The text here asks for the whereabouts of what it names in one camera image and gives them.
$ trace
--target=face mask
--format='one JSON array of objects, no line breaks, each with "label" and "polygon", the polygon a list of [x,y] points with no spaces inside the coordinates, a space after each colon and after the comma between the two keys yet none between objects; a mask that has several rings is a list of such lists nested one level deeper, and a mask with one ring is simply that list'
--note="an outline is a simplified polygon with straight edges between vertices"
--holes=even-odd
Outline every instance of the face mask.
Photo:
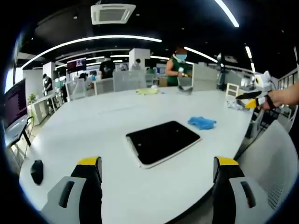
[{"label": "face mask", "polygon": [[187,58],[187,55],[177,55],[177,58],[184,61]]}]

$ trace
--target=black computer mouse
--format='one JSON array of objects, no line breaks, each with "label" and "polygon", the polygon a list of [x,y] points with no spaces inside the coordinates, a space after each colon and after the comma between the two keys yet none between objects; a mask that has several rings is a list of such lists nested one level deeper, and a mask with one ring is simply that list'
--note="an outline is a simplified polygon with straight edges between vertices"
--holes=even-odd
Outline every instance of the black computer mouse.
[{"label": "black computer mouse", "polygon": [[43,181],[43,162],[41,160],[35,160],[31,169],[30,174],[34,183],[40,185]]}]

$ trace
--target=black tablet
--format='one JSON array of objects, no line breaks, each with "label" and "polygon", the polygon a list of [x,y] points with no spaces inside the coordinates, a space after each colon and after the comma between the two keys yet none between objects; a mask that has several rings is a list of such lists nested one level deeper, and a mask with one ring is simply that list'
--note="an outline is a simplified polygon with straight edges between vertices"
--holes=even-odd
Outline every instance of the black tablet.
[{"label": "black tablet", "polygon": [[176,121],[126,135],[130,146],[145,168],[155,166],[200,140],[200,136]]}]

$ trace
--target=potted plant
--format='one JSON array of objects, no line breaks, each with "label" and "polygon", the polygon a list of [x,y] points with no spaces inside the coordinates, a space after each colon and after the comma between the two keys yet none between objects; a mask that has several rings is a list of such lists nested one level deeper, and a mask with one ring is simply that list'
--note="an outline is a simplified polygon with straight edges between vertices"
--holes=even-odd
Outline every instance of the potted plant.
[{"label": "potted plant", "polygon": [[29,97],[28,97],[28,104],[32,104],[36,101],[36,95],[35,94],[31,94]]}]

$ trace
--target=blue glove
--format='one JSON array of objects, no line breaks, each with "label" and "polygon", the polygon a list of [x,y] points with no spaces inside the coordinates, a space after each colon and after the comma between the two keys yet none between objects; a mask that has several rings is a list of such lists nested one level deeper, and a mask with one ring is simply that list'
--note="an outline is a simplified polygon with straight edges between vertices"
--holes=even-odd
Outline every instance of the blue glove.
[{"label": "blue glove", "polygon": [[214,124],[216,124],[215,120],[208,120],[204,117],[191,117],[188,120],[188,124],[194,125],[198,127],[200,130],[202,129],[211,129],[214,127]]}]

